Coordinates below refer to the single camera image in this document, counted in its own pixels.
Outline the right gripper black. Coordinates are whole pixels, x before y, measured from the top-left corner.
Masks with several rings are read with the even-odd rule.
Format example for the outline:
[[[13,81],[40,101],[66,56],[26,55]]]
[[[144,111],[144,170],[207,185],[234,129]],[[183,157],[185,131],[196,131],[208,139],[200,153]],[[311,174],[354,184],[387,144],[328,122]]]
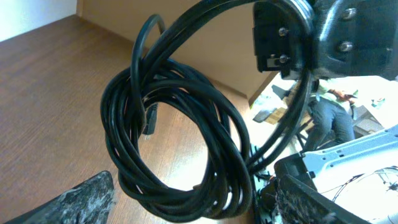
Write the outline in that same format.
[[[397,77],[397,0],[259,1],[253,21],[259,72]]]

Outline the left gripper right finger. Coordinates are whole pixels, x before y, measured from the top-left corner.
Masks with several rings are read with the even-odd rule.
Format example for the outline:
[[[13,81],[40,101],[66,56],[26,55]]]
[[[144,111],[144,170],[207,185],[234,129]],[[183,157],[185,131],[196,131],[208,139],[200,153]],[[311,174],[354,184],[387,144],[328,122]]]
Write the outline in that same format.
[[[291,175],[278,183],[277,208],[289,224],[370,224]]]

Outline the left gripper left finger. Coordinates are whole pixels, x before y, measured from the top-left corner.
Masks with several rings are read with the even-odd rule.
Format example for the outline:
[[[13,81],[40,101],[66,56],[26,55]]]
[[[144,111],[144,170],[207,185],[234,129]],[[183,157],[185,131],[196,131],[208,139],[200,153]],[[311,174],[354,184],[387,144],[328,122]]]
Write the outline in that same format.
[[[105,224],[114,205],[114,182],[104,170],[6,224]]]

